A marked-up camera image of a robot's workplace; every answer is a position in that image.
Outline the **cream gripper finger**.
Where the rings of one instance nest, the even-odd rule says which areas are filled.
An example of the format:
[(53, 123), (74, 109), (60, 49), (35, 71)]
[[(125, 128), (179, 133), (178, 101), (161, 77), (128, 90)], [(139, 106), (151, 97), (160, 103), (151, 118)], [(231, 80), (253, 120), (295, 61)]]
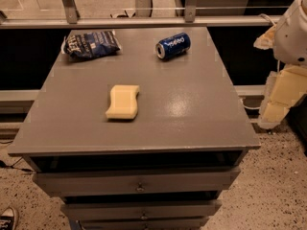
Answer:
[(270, 72), (257, 124), (264, 129), (278, 126), (293, 106), (307, 94), (307, 67), (286, 64), (279, 73)]
[(273, 47), (275, 30), (276, 26), (271, 26), (262, 35), (256, 38), (253, 43), (253, 46), (261, 50), (271, 49)]

